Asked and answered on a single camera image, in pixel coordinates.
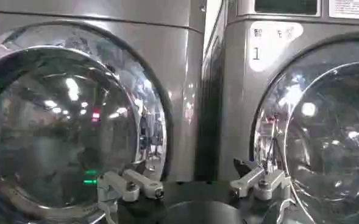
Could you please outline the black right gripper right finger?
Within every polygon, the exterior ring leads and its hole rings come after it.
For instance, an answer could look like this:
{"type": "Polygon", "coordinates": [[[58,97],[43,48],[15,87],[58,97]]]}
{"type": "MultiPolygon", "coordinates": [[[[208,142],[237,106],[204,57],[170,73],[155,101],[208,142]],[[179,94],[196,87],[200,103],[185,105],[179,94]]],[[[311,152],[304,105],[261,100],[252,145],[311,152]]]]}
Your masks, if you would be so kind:
{"type": "Polygon", "coordinates": [[[291,199],[291,178],[284,170],[267,171],[255,161],[234,158],[233,166],[240,178],[230,182],[230,190],[235,198],[245,198],[253,190],[255,198],[271,200],[277,191],[282,200],[291,199]]]}

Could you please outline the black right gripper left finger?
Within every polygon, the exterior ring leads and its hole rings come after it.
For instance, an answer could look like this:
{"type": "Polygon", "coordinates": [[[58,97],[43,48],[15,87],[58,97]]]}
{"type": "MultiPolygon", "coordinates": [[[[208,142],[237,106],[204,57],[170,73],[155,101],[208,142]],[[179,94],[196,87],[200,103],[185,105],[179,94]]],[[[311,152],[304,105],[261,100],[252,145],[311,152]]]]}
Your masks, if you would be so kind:
{"type": "Polygon", "coordinates": [[[146,170],[144,160],[126,165],[120,173],[110,170],[98,176],[96,181],[98,202],[119,199],[135,202],[141,194],[152,200],[163,199],[165,194],[163,184],[145,176],[146,170]]]}

